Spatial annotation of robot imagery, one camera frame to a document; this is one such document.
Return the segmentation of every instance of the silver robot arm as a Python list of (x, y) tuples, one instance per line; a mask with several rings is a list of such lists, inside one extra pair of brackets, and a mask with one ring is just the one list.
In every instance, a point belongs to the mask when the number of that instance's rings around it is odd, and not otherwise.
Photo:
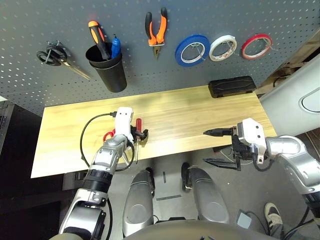
[(53, 239), (71, 239), (77, 235), (83, 240), (99, 240), (104, 231), (106, 216), (112, 213), (103, 211), (108, 203), (108, 190), (112, 177), (116, 172), (119, 158), (123, 157), (128, 162), (125, 150), (133, 146), (133, 136), (130, 132), (130, 123), (133, 110), (130, 107), (120, 107), (115, 117), (115, 136), (106, 140), (96, 152), (94, 159), (67, 211), (59, 230), (59, 235)]
[[(252, 118), (244, 119), (231, 128), (210, 129), (203, 134), (215, 137), (231, 136), (236, 163), (226, 165), (225, 162), (211, 158), (204, 160), (216, 167), (240, 171), (240, 159), (253, 160), (255, 168), (263, 172), (268, 170), (274, 161), (279, 161), (320, 228), (320, 163), (307, 152), (300, 139), (287, 135), (265, 138), (263, 126)], [(269, 166), (259, 168), (258, 165), (263, 164), (266, 159), (270, 160)]]
[(294, 136), (267, 137), (267, 155), (279, 161), (296, 190), (320, 228), (320, 163), (306, 149), (305, 144)]

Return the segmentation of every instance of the pegboard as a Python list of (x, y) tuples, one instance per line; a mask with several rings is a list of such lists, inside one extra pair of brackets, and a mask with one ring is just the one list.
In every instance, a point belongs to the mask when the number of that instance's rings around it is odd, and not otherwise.
[[(155, 60), (145, 16), (152, 12), (157, 34), (161, 7), (167, 8), (168, 23), (165, 46)], [(0, 96), (42, 115), (47, 106), (201, 86), (246, 75), (259, 86), (319, 28), (320, 1), (1, 0), (0, 15)], [(109, 92), (85, 57), (94, 44), (88, 30), (92, 20), (102, 25), (110, 41), (113, 34), (121, 41), (128, 84), (122, 92)], [(257, 33), (269, 34), (274, 50), (257, 60), (243, 59), (241, 46)], [(176, 47), (194, 34), (205, 35), (211, 43), (223, 35), (235, 36), (236, 54), (182, 67), (175, 60)], [(36, 52), (56, 40), (65, 46), (71, 64), (88, 73), (90, 80), (64, 66), (40, 63)], [(248, 50), (263, 46), (257, 41)]]

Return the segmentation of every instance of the wooden table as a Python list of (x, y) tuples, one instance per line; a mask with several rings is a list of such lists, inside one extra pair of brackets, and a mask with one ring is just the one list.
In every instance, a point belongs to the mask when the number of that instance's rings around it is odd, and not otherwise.
[[(131, 124), (141, 118), (142, 129), (149, 129), (146, 144), (139, 148), (140, 160), (231, 144), (229, 136), (203, 132), (229, 128), (246, 118), (262, 124), (265, 136), (276, 135), (254, 93), (212, 98), (207, 86), (51, 106), (44, 109), (31, 178), (87, 169), (79, 150), (81, 131), (92, 117), (118, 107), (133, 108)], [(114, 124), (114, 118), (103, 116), (87, 127), (83, 151), (89, 163)]]

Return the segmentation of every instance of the red tape roll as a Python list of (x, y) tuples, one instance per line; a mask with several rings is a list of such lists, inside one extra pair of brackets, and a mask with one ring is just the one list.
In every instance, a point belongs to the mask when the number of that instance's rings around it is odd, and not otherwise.
[[(265, 40), (266, 40), (265, 48), (264, 48), (261, 52), (258, 52), (258, 53), (255, 54), (255, 55), (248, 55), (248, 54), (246, 54), (246, 48), (248, 47), (248, 45), (251, 44), (252, 42), (256, 41), (256, 40), (259, 40), (259, 39), (265, 39)], [(242, 56), (243, 56), (245, 59), (248, 59), (248, 60), (258, 59), (258, 58), (261, 58), (262, 56), (264, 56), (264, 55), (270, 50), (271, 45), (272, 45), (272, 39), (271, 39), (271, 37), (270, 37), (268, 34), (265, 34), (265, 33), (257, 34), (257, 35), (254, 35), (254, 36), (250, 37), (250, 38), (242, 45), (241, 53), (242, 53)]]

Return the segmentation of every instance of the blue tape roll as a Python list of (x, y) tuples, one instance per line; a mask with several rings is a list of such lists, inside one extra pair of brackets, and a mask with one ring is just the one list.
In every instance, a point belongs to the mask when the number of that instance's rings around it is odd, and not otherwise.
[[(189, 45), (195, 44), (195, 43), (198, 43), (198, 44), (202, 45), (201, 56), (199, 55), (198, 57), (196, 57), (195, 59), (192, 59), (192, 60), (183, 59), (182, 58), (183, 51)], [(175, 60), (181, 66), (192, 67), (194, 65), (197, 65), (197, 64), (203, 62), (203, 60), (209, 55), (209, 51), (210, 51), (210, 42), (209, 42), (208, 38), (206, 38), (203, 35), (188, 36), (176, 48), (176, 50), (175, 50)]]

